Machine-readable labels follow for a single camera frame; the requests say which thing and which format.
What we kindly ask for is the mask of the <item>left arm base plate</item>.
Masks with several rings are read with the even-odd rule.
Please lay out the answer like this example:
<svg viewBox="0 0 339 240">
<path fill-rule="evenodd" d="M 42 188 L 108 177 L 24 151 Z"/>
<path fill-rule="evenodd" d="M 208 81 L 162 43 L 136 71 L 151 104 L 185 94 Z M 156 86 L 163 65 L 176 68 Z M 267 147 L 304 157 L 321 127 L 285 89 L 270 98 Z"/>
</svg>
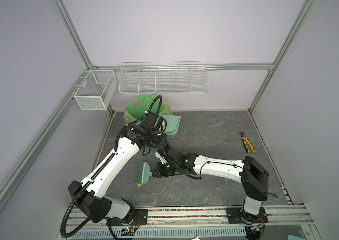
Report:
<svg viewBox="0 0 339 240">
<path fill-rule="evenodd" d="M 111 226 L 145 226 L 148 221 L 148 209 L 134 209 L 123 219 L 108 218 Z"/>
</svg>

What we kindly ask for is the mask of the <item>green plastic dustpan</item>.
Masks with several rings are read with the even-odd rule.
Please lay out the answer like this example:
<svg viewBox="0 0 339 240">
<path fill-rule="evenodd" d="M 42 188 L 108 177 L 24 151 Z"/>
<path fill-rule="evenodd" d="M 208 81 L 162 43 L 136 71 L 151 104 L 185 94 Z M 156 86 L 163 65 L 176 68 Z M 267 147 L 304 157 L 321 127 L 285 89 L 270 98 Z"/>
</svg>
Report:
<svg viewBox="0 0 339 240">
<path fill-rule="evenodd" d="M 169 136 L 175 135 L 178 132 L 181 115 L 162 115 L 162 117 L 167 122 L 164 134 Z"/>
</svg>

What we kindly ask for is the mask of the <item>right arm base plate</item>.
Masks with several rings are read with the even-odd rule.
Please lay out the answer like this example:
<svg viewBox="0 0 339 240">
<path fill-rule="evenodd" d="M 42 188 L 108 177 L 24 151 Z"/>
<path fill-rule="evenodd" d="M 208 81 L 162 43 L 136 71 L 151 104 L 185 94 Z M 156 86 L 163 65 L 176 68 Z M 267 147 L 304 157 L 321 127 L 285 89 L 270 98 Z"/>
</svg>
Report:
<svg viewBox="0 0 339 240">
<path fill-rule="evenodd" d="M 226 208 L 226 215 L 229 224 L 252 225 L 268 223 L 268 218 L 263 207 L 260 207 L 257 215 L 247 213 L 240 207 Z"/>
</svg>

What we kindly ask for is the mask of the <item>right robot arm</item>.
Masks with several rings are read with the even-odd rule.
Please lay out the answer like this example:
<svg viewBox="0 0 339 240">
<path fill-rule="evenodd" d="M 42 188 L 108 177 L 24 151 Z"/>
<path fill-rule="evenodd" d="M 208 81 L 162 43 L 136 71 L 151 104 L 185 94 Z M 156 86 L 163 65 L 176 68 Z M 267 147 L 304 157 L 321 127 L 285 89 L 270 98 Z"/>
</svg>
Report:
<svg viewBox="0 0 339 240">
<path fill-rule="evenodd" d="M 243 211 L 257 216 L 261 205 L 268 199 L 268 171 L 253 157 L 243 160 L 221 160 L 199 154 L 182 154 L 166 144 L 155 152 L 160 159 L 152 175 L 167 178 L 184 175 L 200 180 L 204 175 L 226 178 L 242 184 L 245 192 Z"/>
</svg>

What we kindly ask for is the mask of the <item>green hand brush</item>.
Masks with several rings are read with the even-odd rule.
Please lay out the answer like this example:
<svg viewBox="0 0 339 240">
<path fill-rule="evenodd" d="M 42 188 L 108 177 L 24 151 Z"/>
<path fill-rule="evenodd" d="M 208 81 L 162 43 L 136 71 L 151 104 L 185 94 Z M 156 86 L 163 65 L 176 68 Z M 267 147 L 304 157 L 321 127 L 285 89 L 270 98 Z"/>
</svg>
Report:
<svg viewBox="0 0 339 240">
<path fill-rule="evenodd" d="M 137 164 L 136 183 L 145 185 L 152 176 L 151 168 L 147 162 L 139 162 Z"/>
</svg>

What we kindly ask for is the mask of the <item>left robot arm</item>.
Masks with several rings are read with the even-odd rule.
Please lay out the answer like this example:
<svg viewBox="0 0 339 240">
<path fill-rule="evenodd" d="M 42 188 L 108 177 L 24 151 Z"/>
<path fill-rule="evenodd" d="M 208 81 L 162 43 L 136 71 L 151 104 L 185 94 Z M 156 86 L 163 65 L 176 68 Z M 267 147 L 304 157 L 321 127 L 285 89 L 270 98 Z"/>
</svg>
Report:
<svg viewBox="0 0 339 240">
<path fill-rule="evenodd" d="M 140 149 L 164 146 L 167 125 L 162 116 L 153 112 L 147 112 L 139 120 L 124 125 L 117 134 L 114 148 L 104 160 L 81 182 L 71 182 L 69 193 L 72 201 L 60 227 L 63 238 L 73 236 L 89 221 L 98 223 L 110 218 L 120 219 L 125 224 L 134 221 L 134 206 L 126 200 L 107 197 L 106 192 L 121 169 Z M 87 218 L 67 232 L 67 222 L 74 207 L 78 207 Z"/>
</svg>

